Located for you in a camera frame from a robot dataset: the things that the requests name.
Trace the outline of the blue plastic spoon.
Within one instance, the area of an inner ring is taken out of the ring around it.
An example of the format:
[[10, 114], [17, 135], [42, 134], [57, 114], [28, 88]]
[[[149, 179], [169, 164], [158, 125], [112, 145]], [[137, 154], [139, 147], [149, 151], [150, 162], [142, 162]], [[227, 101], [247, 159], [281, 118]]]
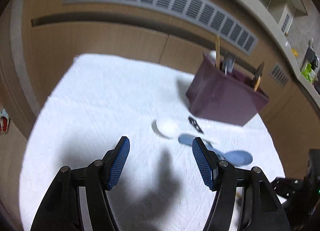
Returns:
[[[193, 140], [195, 138], [196, 136], [194, 135], [183, 133], [183, 134], [180, 134], [180, 136], [178, 137], [178, 141], [181, 144], [192, 146]], [[253, 162], [253, 156], [247, 151], [233, 150], [233, 151], [228, 151], [226, 153], [223, 153], [222, 151], [212, 146], [212, 143], [209, 142], [208, 140], [202, 138], [202, 141], [208, 150], [213, 151], [217, 154], [219, 159], [224, 159], [234, 166], [237, 166], [237, 167], [246, 166]]]

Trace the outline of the shovel-shaped metal spoon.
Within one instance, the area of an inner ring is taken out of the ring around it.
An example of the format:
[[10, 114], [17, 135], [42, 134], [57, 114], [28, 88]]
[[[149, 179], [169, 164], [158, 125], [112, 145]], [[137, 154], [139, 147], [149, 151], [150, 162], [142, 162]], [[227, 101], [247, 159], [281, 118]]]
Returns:
[[[194, 127], [194, 129], [201, 133], [201, 134], [204, 134], [203, 130], [201, 129], [201, 127], [198, 125], [196, 119], [194, 119], [193, 117], [189, 116], [188, 117], [188, 120], [189, 120], [189, 123]], [[203, 141], [210, 147], [212, 147], [212, 143], [206, 139], [203, 139]]]

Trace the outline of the white ceramic spoon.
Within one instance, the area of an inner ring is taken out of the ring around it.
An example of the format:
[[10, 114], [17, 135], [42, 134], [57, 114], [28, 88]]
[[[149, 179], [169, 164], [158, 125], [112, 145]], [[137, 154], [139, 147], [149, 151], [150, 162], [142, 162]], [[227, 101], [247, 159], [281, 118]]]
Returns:
[[168, 139], [176, 138], [180, 133], [178, 125], [169, 118], [158, 118], [152, 122], [151, 126], [155, 133]]

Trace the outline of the wooden spoon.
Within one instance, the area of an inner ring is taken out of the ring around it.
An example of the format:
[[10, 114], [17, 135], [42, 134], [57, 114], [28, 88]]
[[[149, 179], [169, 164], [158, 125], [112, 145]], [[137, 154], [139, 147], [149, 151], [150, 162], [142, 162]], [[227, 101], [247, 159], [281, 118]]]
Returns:
[[256, 92], [259, 88], [259, 85], [260, 85], [260, 81], [261, 81], [261, 77], [260, 76], [257, 76], [254, 81], [253, 81], [253, 89], [254, 89], [254, 92]]

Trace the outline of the wooden chopstick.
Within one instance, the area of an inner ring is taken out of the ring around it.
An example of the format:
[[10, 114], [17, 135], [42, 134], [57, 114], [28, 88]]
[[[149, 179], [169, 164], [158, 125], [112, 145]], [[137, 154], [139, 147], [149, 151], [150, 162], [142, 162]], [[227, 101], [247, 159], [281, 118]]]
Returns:
[[220, 69], [220, 37], [216, 36], [216, 40], [215, 40], [215, 50], [216, 50], [216, 62], [215, 62], [215, 66], [217, 67], [217, 69]]

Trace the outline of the white textured table mat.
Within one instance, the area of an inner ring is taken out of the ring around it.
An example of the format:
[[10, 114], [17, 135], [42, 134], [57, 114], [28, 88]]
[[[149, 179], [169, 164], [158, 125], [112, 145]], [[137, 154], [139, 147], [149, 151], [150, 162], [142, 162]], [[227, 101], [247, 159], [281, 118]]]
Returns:
[[20, 174], [23, 228], [29, 230], [58, 170], [88, 166], [122, 136], [130, 152], [108, 192], [121, 230], [202, 230], [215, 194], [203, 183], [191, 147], [156, 123], [189, 123], [185, 92], [193, 75], [118, 56], [78, 56], [47, 98], [28, 139]]

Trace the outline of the purple utensil caddy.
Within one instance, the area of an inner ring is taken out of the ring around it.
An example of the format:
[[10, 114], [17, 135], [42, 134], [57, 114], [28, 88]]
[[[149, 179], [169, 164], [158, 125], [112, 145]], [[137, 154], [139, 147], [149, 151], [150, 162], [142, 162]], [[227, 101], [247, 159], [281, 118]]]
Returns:
[[236, 69], [225, 75], [210, 55], [204, 53], [185, 94], [190, 113], [202, 119], [244, 126], [269, 102], [260, 87], [254, 92], [252, 80]]

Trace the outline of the grey metal spoon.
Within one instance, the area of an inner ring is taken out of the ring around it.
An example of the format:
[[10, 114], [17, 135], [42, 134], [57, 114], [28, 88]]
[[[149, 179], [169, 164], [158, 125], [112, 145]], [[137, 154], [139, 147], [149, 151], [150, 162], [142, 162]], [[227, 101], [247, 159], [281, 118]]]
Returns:
[[227, 74], [231, 74], [234, 67], [235, 57], [232, 54], [226, 54], [222, 63], [222, 71]]

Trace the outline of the small grey vent grille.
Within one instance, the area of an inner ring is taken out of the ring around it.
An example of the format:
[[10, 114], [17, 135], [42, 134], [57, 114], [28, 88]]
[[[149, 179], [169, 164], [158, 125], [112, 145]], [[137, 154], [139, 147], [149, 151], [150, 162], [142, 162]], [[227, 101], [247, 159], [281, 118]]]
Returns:
[[279, 64], [275, 64], [274, 68], [270, 72], [270, 76], [281, 86], [285, 87], [289, 78], [283, 71], [283, 68]]

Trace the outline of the green packet on counter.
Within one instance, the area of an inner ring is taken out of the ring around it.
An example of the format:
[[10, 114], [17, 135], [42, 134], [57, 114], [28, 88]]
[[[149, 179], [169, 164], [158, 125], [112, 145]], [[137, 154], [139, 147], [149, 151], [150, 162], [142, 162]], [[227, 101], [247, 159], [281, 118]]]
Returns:
[[309, 62], [307, 62], [302, 70], [301, 74], [305, 77], [305, 79], [310, 83], [313, 84], [315, 81], [318, 81], [317, 74], [313, 71], [312, 66]]

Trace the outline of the yellow small object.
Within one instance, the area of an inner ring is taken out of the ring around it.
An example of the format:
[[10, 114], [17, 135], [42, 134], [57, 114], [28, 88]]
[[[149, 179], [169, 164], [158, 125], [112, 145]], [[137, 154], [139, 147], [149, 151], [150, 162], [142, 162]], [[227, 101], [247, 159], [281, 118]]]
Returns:
[[295, 49], [291, 49], [291, 51], [295, 57], [299, 56], [298, 52]]

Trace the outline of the black object on counter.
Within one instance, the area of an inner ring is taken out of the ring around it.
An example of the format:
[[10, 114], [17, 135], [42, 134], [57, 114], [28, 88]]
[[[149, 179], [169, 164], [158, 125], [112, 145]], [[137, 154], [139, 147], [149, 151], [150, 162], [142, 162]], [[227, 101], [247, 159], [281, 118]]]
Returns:
[[309, 41], [309, 46], [305, 54], [305, 59], [309, 61], [313, 70], [318, 68], [319, 58], [313, 50], [313, 38]]

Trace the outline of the long grey vent grille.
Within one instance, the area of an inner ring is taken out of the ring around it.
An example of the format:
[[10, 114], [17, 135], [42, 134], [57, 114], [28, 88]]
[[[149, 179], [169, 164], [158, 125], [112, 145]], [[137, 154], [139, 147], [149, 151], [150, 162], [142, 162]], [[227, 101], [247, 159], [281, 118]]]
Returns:
[[247, 55], [259, 39], [231, 14], [209, 0], [65, 0], [66, 3], [116, 3], [141, 7], [185, 20], [229, 42]]

